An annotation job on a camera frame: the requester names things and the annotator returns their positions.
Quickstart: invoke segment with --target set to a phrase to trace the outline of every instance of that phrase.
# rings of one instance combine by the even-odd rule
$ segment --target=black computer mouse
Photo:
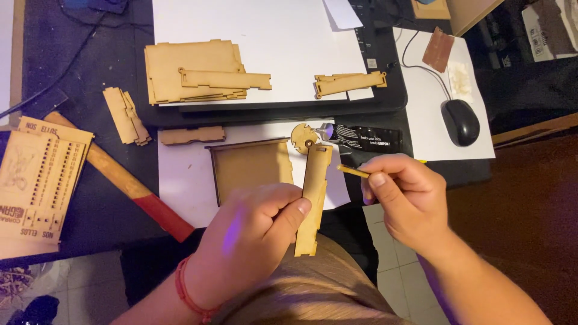
[[[472,107],[461,99],[452,99],[442,105],[443,121],[450,139],[458,147],[467,147],[480,135],[480,121]]]

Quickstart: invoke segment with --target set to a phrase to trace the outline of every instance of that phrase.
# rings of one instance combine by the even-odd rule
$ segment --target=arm
[[[219,209],[184,269],[184,288],[199,308],[212,310],[267,279],[281,263],[311,210],[292,184],[235,193]],[[180,300],[171,274],[112,324],[200,324]]]
[[[461,324],[551,324],[525,292],[449,228],[440,175],[404,155],[374,158],[360,170],[371,173],[362,182],[366,203],[377,198],[390,234],[432,265]]]

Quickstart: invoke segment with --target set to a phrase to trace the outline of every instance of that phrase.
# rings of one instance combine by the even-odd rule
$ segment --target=wooden score board
[[[22,117],[0,165],[0,237],[59,243],[92,137]]]

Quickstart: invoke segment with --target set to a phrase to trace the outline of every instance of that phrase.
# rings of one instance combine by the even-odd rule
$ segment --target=black desk
[[[150,0],[133,0],[131,6],[150,6]],[[84,21],[95,21],[100,14],[88,10],[70,10],[70,14]],[[105,23],[118,24],[132,18],[131,12],[123,17],[107,17]],[[420,22],[424,31],[432,30],[434,21]],[[445,30],[449,23],[441,22]],[[90,31],[65,18],[56,1],[28,0],[25,13],[23,98],[52,82],[76,53]],[[58,87],[70,98],[58,110],[79,128],[94,132],[95,142],[130,171],[143,184],[158,194],[157,143],[147,146],[123,145],[106,106],[102,90],[121,87],[133,97],[139,94],[136,86],[137,67],[135,56],[143,49],[135,46],[132,27],[98,28],[81,52],[78,60]],[[25,114],[42,118],[51,108],[36,105]],[[404,152],[412,155],[412,142],[405,111],[377,115],[342,116],[337,123],[368,125],[372,127],[400,128],[403,130]],[[156,138],[156,131],[149,129]],[[356,152],[342,156],[344,163],[354,165],[373,155]],[[437,161],[428,163],[441,173],[450,187],[488,180],[491,176],[487,160]],[[346,176],[352,204],[362,201],[359,179]],[[84,167],[77,190],[72,198],[64,229],[60,252],[40,256],[14,258],[0,261],[0,267],[27,265],[86,254],[124,249],[151,243],[167,234],[114,187],[94,167]]]

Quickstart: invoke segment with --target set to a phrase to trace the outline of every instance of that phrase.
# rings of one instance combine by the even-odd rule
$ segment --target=black glue tube
[[[365,152],[393,154],[403,151],[401,130],[324,123],[320,128],[316,128],[315,132],[323,141]]]

